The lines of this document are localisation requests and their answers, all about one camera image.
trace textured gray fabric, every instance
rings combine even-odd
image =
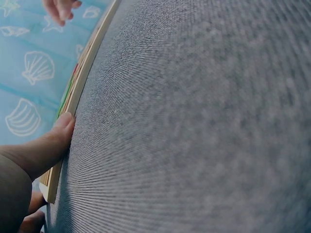
[[[310,0],[124,0],[50,232],[310,232],[310,12]]]

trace hand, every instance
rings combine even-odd
[[[73,18],[72,9],[79,8],[82,4],[79,0],[42,0],[43,5],[52,19],[60,26],[65,25],[67,19]]]
[[[40,233],[46,202],[32,192],[32,182],[67,152],[75,120],[65,113],[41,138],[22,145],[0,146],[0,231]]]

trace light blue blanket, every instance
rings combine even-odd
[[[53,126],[79,55],[111,0],[85,0],[65,27],[41,0],[0,0],[0,144]]]

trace child's hand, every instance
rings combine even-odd
[[[73,18],[72,9],[79,8],[82,4],[79,0],[42,0],[45,9],[52,19],[60,26],[65,25],[67,19]]]

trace wooden frame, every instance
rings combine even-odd
[[[108,27],[115,12],[117,11],[120,2],[121,0],[113,0],[111,5],[108,7],[108,10],[104,13],[103,17],[96,26],[72,74],[71,80],[67,86],[67,92],[63,97],[62,105],[59,108],[57,117],[65,112],[71,112],[73,115],[75,114],[80,95],[86,82],[86,78],[92,67],[103,37],[108,30]],[[42,192],[44,199],[49,203],[55,202],[62,163],[63,161],[60,161],[49,171],[44,173],[40,178],[40,191]]]

